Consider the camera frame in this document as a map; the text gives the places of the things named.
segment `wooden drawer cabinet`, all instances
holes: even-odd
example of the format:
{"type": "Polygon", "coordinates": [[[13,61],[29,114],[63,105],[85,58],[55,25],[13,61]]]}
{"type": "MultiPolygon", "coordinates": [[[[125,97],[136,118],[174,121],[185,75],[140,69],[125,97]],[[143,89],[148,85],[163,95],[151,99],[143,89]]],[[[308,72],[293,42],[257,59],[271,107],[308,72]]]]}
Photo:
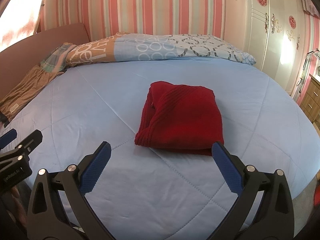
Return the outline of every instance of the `wooden drawer cabinet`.
{"type": "Polygon", "coordinates": [[[311,82],[308,86],[307,93],[305,94],[300,108],[313,123],[320,113],[320,82],[312,75],[311,82]]]}

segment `blue bedsheet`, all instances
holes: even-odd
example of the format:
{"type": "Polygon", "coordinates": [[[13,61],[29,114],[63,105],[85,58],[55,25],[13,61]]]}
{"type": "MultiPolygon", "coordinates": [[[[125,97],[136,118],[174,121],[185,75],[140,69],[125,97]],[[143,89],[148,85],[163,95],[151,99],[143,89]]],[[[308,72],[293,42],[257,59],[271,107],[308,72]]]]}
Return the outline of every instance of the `blue bedsheet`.
{"type": "MultiPolygon", "coordinates": [[[[218,58],[106,63],[69,69],[53,80],[0,135],[15,128],[14,146],[34,129],[43,142],[30,155],[34,173],[64,170],[102,141],[113,150],[86,197],[118,239],[206,239],[231,208],[211,157],[136,146],[141,111],[155,81],[212,89],[225,147],[259,171],[282,169],[296,197],[320,169],[320,139],[288,94],[255,67],[218,58]]],[[[248,226],[259,205],[250,212],[248,226]]],[[[65,196],[66,211],[76,222],[65,196]]]]}

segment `brown garment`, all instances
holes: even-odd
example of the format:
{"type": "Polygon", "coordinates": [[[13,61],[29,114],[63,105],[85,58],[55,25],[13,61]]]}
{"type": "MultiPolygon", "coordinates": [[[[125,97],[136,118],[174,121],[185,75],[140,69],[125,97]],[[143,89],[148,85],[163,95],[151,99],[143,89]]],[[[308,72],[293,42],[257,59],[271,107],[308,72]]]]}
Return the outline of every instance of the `brown garment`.
{"type": "Polygon", "coordinates": [[[16,85],[8,95],[0,101],[0,111],[9,119],[12,119],[56,76],[63,72],[49,73],[35,65],[16,85]]]}

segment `sheer curtain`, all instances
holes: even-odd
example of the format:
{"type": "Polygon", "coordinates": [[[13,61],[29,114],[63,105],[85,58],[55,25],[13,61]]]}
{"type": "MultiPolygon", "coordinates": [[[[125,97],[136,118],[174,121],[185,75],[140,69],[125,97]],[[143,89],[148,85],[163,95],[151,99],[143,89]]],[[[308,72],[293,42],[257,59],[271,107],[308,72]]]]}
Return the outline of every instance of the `sheer curtain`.
{"type": "Polygon", "coordinates": [[[0,17],[0,52],[34,34],[42,0],[10,0],[0,17]]]}

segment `pink headboard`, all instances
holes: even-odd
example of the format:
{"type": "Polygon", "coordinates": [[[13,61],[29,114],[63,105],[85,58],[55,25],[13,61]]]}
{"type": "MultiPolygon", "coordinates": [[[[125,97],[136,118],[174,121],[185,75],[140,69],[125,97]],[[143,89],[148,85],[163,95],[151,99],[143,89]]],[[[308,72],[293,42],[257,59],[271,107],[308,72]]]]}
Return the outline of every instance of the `pink headboard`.
{"type": "Polygon", "coordinates": [[[43,31],[0,52],[0,100],[19,84],[34,65],[64,42],[76,45],[88,43],[84,25],[76,23],[43,31]]]}

